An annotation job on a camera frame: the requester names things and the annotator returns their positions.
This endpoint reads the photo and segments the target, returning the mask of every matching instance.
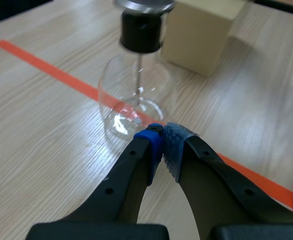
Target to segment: wooden table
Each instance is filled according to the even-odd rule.
[[[96,87],[118,51],[119,17],[112,1],[56,0],[1,22],[0,40]],[[293,190],[292,14],[252,5],[211,78],[174,72],[176,122]],[[96,101],[0,49],[0,240],[23,239],[34,223],[72,212],[117,156],[106,144]],[[166,225],[172,240],[199,238],[164,164],[145,193],[139,222]]]

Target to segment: cardboard box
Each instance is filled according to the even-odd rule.
[[[210,76],[247,4],[248,0],[177,0],[167,16],[162,57]]]

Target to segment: clear glass bottle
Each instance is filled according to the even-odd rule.
[[[152,25],[154,16],[158,19],[163,12],[157,10],[150,17],[140,11],[134,16],[130,12],[129,22],[127,14],[122,14],[121,53],[108,62],[99,80],[99,106],[108,138],[131,141],[151,123],[172,121],[176,82],[159,56],[161,20],[160,26],[158,20]],[[144,35],[151,37],[145,40]]]

